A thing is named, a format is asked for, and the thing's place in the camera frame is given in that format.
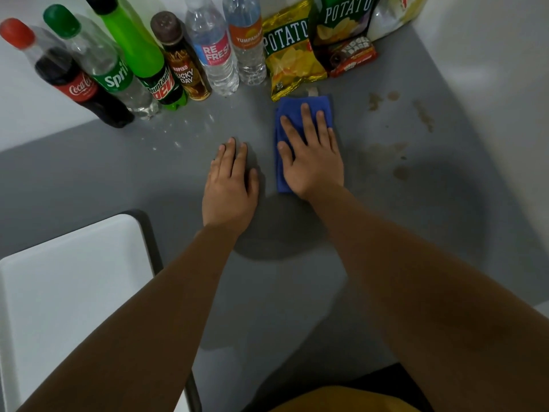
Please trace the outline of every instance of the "bottle label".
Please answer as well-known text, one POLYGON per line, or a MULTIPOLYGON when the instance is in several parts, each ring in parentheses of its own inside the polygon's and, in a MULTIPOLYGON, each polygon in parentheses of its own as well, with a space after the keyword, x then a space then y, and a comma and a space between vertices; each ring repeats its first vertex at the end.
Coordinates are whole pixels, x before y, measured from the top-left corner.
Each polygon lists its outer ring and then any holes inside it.
POLYGON ((105 88, 107 92, 121 92, 130 86, 134 80, 134 73, 120 57, 115 67, 104 75, 94 75, 93 78, 105 88))
POLYGON ((213 45, 198 45, 194 46, 198 58, 204 65, 216 66, 223 65, 230 56, 229 36, 227 32, 220 41, 213 45))
POLYGON ((263 27, 261 17, 249 27, 229 25, 230 40, 235 47, 251 49, 263 41, 263 27))
POLYGON ((202 81, 202 76, 186 50, 166 52, 166 60, 183 88, 194 100, 203 100, 210 96, 209 90, 202 81))
POLYGON ((166 64, 164 64, 164 73, 161 75, 162 76, 160 77, 160 79, 151 83, 143 81, 143 79, 140 78, 141 82, 143 82, 143 85, 147 87, 153 97, 155 97, 155 99, 157 99, 158 101, 166 98, 175 87, 174 76, 172 75, 170 68, 168 68, 166 64))
POLYGON ((95 81, 93 81, 93 79, 87 74, 81 71, 71 83, 56 86, 56 88, 68 96, 71 100, 76 101, 77 103, 83 103, 96 94, 99 89, 99 85, 95 83, 95 81))

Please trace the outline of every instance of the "blue rag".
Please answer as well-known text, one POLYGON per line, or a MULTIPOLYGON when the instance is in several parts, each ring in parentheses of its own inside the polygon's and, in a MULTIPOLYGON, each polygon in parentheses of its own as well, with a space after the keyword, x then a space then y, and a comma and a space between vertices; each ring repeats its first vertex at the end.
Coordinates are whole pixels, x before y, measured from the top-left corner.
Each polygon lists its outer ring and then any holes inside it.
POLYGON ((328 127, 332 127, 332 109, 330 108, 330 101, 327 96, 308 96, 306 98, 284 97, 280 99, 279 103, 280 105, 276 110, 276 122, 274 127, 274 161, 276 165, 276 185, 279 193, 291 194, 292 190, 290 189, 290 187, 286 183, 286 179, 284 178, 282 158, 280 157, 280 153, 277 149, 278 142, 286 142, 292 149, 292 155, 294 156, 294 158, 295 154, 292 145, 288 140, 288 136, 286 136, 286 133, 282 128, 282 124, 280 123, 280 117, 285 115, 290 119, 295 129, 298 131, 299 135, 306 144, 307 140, 305 139, 305 132, 303 131, 303 120, 301 119, 301 104, 307 103, 311 108, 312 121, 315 123, 315 128, 317 128, 316 113, 320 110, 324 111, 324 115, 326 117, 326 125, 328 127))

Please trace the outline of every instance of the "green bottle cap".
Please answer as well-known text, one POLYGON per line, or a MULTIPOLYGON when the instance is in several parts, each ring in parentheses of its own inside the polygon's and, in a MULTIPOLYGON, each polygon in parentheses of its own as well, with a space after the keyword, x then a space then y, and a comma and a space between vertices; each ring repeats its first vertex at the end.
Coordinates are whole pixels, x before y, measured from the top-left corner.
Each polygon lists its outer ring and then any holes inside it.
POLYGON ((61 4, 49 6, 44 11, 44 21, 61 39, 71 39, 80 33, 80 22, 61 4))

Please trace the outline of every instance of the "brown bottle cap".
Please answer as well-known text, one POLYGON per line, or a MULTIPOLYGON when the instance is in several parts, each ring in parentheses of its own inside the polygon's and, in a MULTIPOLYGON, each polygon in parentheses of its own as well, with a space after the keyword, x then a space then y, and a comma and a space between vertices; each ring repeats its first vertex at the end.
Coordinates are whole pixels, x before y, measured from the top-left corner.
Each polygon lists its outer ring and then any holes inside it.
POLYGON ((183 35, 181 22, 174 13, 170 13, 169 11, 156 13, 150 20, 150 27, 161 43, 175 43, 183 35))

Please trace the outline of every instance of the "gray countertop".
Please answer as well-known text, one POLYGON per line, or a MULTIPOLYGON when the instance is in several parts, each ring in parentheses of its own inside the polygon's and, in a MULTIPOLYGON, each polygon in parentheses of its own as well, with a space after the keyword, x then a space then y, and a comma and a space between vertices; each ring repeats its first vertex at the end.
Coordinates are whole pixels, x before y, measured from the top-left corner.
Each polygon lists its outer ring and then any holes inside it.
MULTIPOLYGON (((333 103, 347 186, 528 303, 549 299, 537 236, 413 29, 377 47, 376 62, 317 84, 333 103)), ((391 364, 310 207, 276 193, 275 108, 266 86, 243 86, 122 131, 95 121, 1 153, 0 258, 140 209, 167 264, 201 227, 210 161, 235 136, 263 190, 194 363, 204 411, 238 412, 279 389, 391 364)))

